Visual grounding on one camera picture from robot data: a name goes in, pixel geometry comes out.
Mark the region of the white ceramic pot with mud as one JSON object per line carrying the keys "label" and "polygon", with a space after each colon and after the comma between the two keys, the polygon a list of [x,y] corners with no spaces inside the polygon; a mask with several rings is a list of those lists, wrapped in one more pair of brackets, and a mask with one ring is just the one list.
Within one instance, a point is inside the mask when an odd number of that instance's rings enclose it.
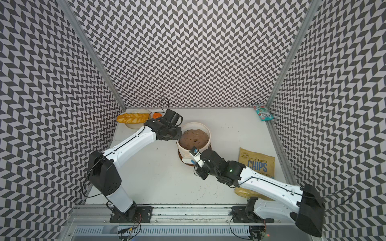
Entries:
{"label": "white ceramic pot with mud", "polygon": [[190,122],[182,126],[182,137],[177,141],[178,151],[183,158],[190,159],[190,150],[193,147],[203,152],[206,149],[211,149],[211,132],[209,128],[199,122]]}

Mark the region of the blue white scrub brush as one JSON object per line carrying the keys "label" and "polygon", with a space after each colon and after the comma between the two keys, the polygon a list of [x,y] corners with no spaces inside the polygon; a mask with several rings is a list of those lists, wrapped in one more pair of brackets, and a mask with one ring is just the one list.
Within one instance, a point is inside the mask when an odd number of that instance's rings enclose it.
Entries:
{"label": "blue white scrub brush", "polygon": [[182,162],[188,166],[195,166],[196,161],[189,159],[189,158],[182,158]]}

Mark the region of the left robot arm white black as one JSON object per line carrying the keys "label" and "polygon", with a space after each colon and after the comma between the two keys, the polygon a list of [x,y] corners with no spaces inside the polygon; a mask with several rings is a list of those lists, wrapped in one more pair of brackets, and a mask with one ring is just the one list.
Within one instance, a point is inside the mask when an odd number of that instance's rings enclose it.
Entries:
{"label": "left robot arm white black", "polygon": [[86,179],[122,214],[135,206],[122,187],[118,170],[137,152],[155,141],[179,140],[183,117],[159,117],[146,121],[137,132],[103,152],[94,151],[89,156]]}

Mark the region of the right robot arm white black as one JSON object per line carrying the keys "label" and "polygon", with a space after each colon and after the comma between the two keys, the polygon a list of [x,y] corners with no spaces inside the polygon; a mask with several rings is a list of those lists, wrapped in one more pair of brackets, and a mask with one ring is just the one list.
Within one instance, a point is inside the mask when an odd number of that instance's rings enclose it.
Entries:
{"label": "right robot arm white black", "polygon": [[205,180],[209,175],[228,187],[240,187],[260,193],[272,201],[256,200],[254,214],[261,219],[288,219],[303,232],[321,237],[324,226],[325,199],[318,190],[305,184],[300,187],[257,173],[236,161],[226,161],[215,151],[190,150],[197,167],[197,175]]}

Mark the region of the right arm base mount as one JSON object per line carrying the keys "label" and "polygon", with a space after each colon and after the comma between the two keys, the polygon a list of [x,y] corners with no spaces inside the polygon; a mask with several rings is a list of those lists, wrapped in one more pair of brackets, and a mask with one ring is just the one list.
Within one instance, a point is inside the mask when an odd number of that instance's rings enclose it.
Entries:
{"label": "right arm base mount", "polygon": [[274,219],[263,219],[254,212],[254,205],[259,200],[258,197],[252,197],[248,200],[246,206],[233,206],[231,207],[230,214],[233,217],[234,223],[274,223]]}

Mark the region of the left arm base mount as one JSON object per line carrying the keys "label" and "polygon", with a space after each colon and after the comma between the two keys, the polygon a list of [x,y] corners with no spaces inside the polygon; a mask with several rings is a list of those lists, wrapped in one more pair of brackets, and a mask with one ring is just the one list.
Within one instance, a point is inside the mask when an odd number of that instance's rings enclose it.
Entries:
{"label": "left arm base mount", "polygon": [[152,206],[131,206],[125,213],[120,212],[116,207],[110,216],[110,223],[150,223],[152,217]]}

